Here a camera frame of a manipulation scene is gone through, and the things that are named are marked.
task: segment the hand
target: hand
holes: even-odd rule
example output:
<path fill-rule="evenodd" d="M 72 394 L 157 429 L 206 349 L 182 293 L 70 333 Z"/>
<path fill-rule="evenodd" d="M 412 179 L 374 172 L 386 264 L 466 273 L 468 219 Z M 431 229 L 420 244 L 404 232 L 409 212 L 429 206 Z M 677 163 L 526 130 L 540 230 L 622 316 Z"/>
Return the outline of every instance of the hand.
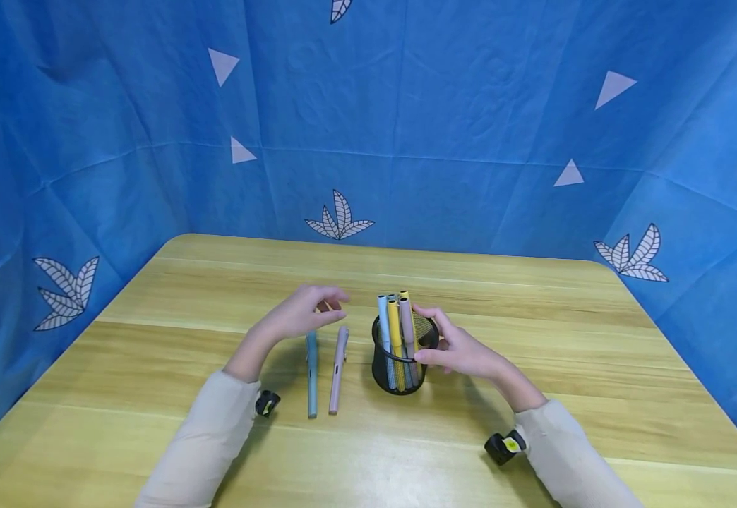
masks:
<path fill-rule="evenodd" d="M 336 286 L 302 284 L 258 321 L 253 330 L 273 342 L 300 337 L 345 318 L 340 304 L 348 300 L 349 295 Z"/>
<path fill-rule="evenodd" d="M 223 371 L 245 383 L 255 382 L 267 355 L 278 342 L 342 320 L 346 313 L 340 303 L 348 300 L 349 295 L 341 288 L 300 286 L 250 328 Z"/>
<path fill-rule="evenodd" d="M 518 370 L 516 365 L 492 349 L 477 341 L 464 328 L 455 326 L 441 309 L 423 309 L 415 305 L 414 310 L 424 317 L 436 321 L 445 337 L 437 349 L 420 349 L 414 359 L 426 365 L 442 365 L 445 372 L 475 375 L 492 381 L 513 411 L 520 413 L 546 404 L 543 392 Z"/>
<path fill-rule="evenodd" d="M 437 349 L 420 349 L 414 359 L 424 365 L 442 365 L 445 373 L 456 370 L 458 373 L 492 380 L 501 372 L 504 358 L 492 349 L 477 341 L 464 328 L 455 326 L 442 309 L 424 309 L 414 305 L 417 314 L 436 321 L 440 334 Z"/>

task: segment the wooden table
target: wooden table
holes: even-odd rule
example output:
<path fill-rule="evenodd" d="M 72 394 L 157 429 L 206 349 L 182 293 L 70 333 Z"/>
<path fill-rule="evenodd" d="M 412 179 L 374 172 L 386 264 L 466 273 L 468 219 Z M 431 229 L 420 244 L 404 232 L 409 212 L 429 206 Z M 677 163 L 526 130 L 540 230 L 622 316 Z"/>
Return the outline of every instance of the wooden table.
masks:
<path fill-rule="evenodd" d="M 352 295 L 340 414 L 326 415 L 336 327 L 319 332 L 319 414 L 304 341 L 263 371 L 257 418 L 219 507 L 551 507 L 523 458 L 482 449 L 511 428 L 495 390 L 428 371 L 417 394 L 369 371 L 376 295 L 409 289 L 520 365 L 578 418 L 647 507 L 737 507 L 737 429 L 609 269 L 221 236 L 169 242 L 0 422 L 1 507 L 130 507 L 207 376 L 303 282 Z"/>

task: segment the black mesh pen holder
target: black mesh pen holder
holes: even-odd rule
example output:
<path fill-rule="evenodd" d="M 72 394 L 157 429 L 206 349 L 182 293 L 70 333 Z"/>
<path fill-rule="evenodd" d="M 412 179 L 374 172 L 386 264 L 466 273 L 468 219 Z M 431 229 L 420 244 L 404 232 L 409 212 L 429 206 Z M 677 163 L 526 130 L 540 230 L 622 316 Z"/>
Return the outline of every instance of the black mesh pen holder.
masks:
<path fill-rule="evenodd" d="M 439 344 L 439 331 L 435 323 L 427 317 L 416 314 L 416 312 L 413 313 L 413 322 L 419 348 L 436 348 Z M 393 353 L 393 347 L 391 348 L 392 352 L 385 350 L 383 335 L 380 333 L 380 316 L 374 320 L 374 325 L 371 327 L 371 337 L 374 340 L 374 359 L 371 363 L 371 373 L 378 386 L 393 395 L 410 395 L 420 389 L 428 366 L 417 363 L 413 358 L 396 356 Z"/>

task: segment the blue fabric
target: blue fabric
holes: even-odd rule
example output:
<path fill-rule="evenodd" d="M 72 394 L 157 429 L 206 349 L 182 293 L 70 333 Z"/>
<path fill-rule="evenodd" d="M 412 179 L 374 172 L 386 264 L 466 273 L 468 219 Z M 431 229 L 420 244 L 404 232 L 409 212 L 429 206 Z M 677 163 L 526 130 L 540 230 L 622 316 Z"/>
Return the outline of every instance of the blue fabric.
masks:
<path fill-rule="evenodd" d="M 607 263 L 737 424 L 737 1 L 1 0 L 0 417 L 188 231 Z"/>

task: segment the leaf pattern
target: leaf pattern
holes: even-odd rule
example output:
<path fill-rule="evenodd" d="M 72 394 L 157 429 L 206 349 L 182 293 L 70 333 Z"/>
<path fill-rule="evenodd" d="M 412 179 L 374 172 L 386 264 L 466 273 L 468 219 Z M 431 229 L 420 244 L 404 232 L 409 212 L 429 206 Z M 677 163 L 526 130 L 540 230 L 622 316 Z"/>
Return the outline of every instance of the leaf pattern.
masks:
<path fill-rule="evenodd" d="M 41 293 L 44 300 L 47 300 L 47 304 L 52 307 L 53 314 L 74 317 L 83 312 L 83 307 L 69 296 L 55 294 L 43 288 L 38 288 L 38 293 Z"/>
<path fill-rule="evenodd" d="M 374 224 L 373 220 L 358 220 L 357 222 L 353 222 L 351 226 L 348 226 L 348 228 L 341 232 L 340 239 L 342 240 L 351 235 L 358 234 L 372 224 Z"/>
<path fill-rule="evenodd" d="M 58 284 L 58 287 L 73 300 L 78 299 L 78 291 L 75 290 L 75 276 L 72 272 L 64 267 L 61 263 L 49 258 L 33 259 L 41 269 L 46 272 L 52 282 Z"/>
<path fill-rule="evenodd" d="M 100 258 L 91 258 L 86 264 L 81 267 L 78 273 L 78 280 L 75 283 L 75 290 L 78 293 L 80 306 L 86 309 L 86 305 L 89 304 L 89 295 L 92 292 L 92 281 L 95 280 L 95 273 L 97 271 L 97 261 Z"/>
<path fill-rule="evenodd" d="M 620 239 L 618 245 L 614 246 L 614 250 L 611 251 L 611 264 L 618 269 L 618 272 L 628 266 L 628 249 L 628 235 L 625 235 Z"/>
<path fill-rule="evenodd" d="M 600 256 L 603 256 L 603 259 L 623 276 L 652 280 L 652 282 L 668 282 L 669 279 L 662 273 L 662 270 L 649 264 L 657 256 L 661 242 L 659 228 L 656 224 L 651 223 L 630 258 L 630 240 L 627 234 L 616 243 L 614 248 L 602 241 L 595 241 L 594 247 Z"/>
<path fill-rule="evenodd" d="M 631 256 L 629 261 L 630 265 L 645 265 L 657 255 L 659 252 L 659 245 L 661 245 L 662 239 L 659 236 L 659 228 L 656 224 L 651 223 L 646 230 L 645 235 L 642 237 L 640 244 L 637 246 L 637 250 L 634 251 L 634 255 Z"/>
<path fill-rule="evenodd" d="M 329 210 L 326 209 L 326 205 L 323 207 L 323 226 L 328 234 L 333 237 L 340 235 L 335 220 L 332 219 L 332 215 L 329 214 Z"/>
<path fill-rule="evenodd" d="M 319 232 L 323 236 L 329 236 L 329 234 L 326 232 L 326 228 L 324 228 L 323 223 L 316 221 L 316 220 L 310 220 L 305 219 L 306 224 L 310 226 L 310 228 L 314 229 L 315 231 Z"/>
<path fill-rule="evenodd" d="M 335 192 L 335 215 L 337 216 L 338 224 L 351 224 L 352 223 L 352 209 L 349 207 L 349 203 L 346 198 L 343 198 L 343 194 Z"/>
<path fill-rule="evenodd" d="M 330 23 L 340 20 L 349 7 L 352 6 L 352 0 L 332 0 L 332 18 Z"/>
<path fill-rule="evenodd" d="M 651 265 L 634 265 L 620 272 L 624 276 L 635 277 L 643 280 L 654 280 L 654 282 L 668 282 L 668 277 L 657 267 Z"/>
<path fill-rule="evenodd" d="M 55 314 L 54 312 L 52 314 L 49 314 L 47 317 L 44 317 L 44 320 L 41 321 L 41 323 L 38 323 L 38 326 L 35 327 L 36 332 L 46 332 L 47 330 L 52 330 L 53 328 L 62 327 L 67 322 L 70 322 L 74 320 L 77 316 L 70 316 L 65 317 L 63 315 Z"/>
<path fill-rule="evenodd" d="M 342 240 L 374 225 L 373 220 L 352 221 L 352 208 L 349 207 L 346 197 L 337 192 L 337 189 L 333 189 L 332 193 L 335 194 L 335 217 L 337 221 L 332 218 L 329 209 L 324 205 L 322 220 L 305 219 L 306 225 L 332 240 Z"/>
<path fill-rule="evenodd" d="M 594 247 L 597 249 L 597 252 L 600 253 L 600 256 L 603 256 L 605 261 L 611 262 L 611 247 L 604 244 L 602 241 L 595 241 Z"/>
<path fill-rule="evenodd" d="M 52 278 L 64 293 L 58 294 L 48 289 L 38 288 L 38 292 L 41 293 L 52 312 L 44 317 L 41 323 L 38 323 L 35 330 L 38 332 L 53 330 L 83 314 L 86 305 L 89 304 L 92 283 L 95 282 L 97 273 L 97 262 L 100 261 L 100 258 L 94 257 L 84 263 L 77 277 L 54 259 L 35 258 L 33 261 L 48 274 L 49 278 Z"/>

